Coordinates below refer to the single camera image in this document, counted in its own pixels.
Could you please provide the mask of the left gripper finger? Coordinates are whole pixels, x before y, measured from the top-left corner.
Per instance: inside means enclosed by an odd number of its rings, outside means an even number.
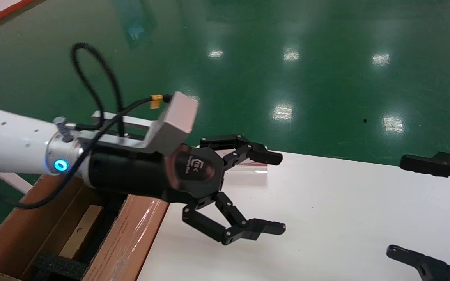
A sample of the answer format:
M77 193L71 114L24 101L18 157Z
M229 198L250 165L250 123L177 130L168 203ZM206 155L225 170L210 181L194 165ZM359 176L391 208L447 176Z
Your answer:
M225 227L198 212L198 209L210 203L215 204L230 227ZM284 223L246 219L224 192L216 192L200 201L188 203L182 210L182 221L223 245L229 245L239 239L257 240L263 233L282 235L286 231Z
M222 157L225 170L229 170L245 160L252 160L261 164L279 165L283 155L269 151L263 144L251 142L242 135L223 135L203 137L200 140L201 148L210 148L213 151L229 151Z

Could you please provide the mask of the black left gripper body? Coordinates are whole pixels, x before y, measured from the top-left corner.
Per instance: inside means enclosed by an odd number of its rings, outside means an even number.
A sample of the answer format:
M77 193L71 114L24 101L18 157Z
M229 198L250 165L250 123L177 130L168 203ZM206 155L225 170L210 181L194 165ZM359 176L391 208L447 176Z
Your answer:
M212 196L221 189L223 173L224 161L212 149L186 144L170 155L97 146L88 166L90 185L98 190L168 203L189 203Z

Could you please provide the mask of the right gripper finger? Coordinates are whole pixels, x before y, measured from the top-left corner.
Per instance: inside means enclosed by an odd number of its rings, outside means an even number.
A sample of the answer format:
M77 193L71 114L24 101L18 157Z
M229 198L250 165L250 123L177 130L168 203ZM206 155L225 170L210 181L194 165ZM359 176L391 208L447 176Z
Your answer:
M387 257L415 268L423 281L450 281L450 265L399 246L389 246Z
M399 167L405 171L448 178L450 177L450 153L438 152L431 158L403 155Z

